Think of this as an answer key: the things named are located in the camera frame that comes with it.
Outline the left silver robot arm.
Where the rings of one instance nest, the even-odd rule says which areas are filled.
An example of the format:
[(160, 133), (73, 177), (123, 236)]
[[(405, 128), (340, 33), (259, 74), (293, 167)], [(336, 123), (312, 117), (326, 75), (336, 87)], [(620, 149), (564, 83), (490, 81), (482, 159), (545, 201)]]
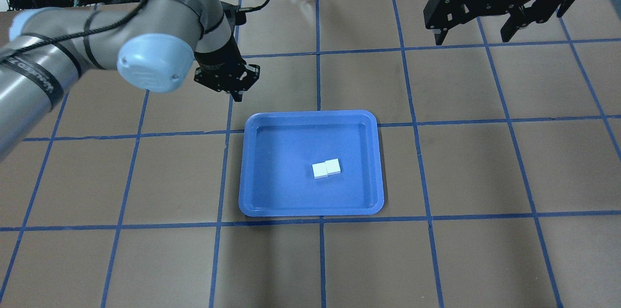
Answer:
[(197, 63), (197, 83), (240, 102), (260, 77), (234, 37), (241, 14), (220, 0), (140, 0), (125, 16), (56, 7), (21, 12), (1, 48), (1, 158), (90, 69), (118, 71), (139, 89), (172, 92)]

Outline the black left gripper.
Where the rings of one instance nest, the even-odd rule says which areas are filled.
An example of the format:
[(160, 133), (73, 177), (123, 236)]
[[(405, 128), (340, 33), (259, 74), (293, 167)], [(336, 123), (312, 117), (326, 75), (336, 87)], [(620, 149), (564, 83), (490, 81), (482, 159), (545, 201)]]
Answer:
[(248, 64), (237, 48), (222, 48), (213, 52), (195, 52), (198, 68), (194, 81), (216, 92), (230, 94), (233, 102), (242, 102), (260, 78), (261, 67)]

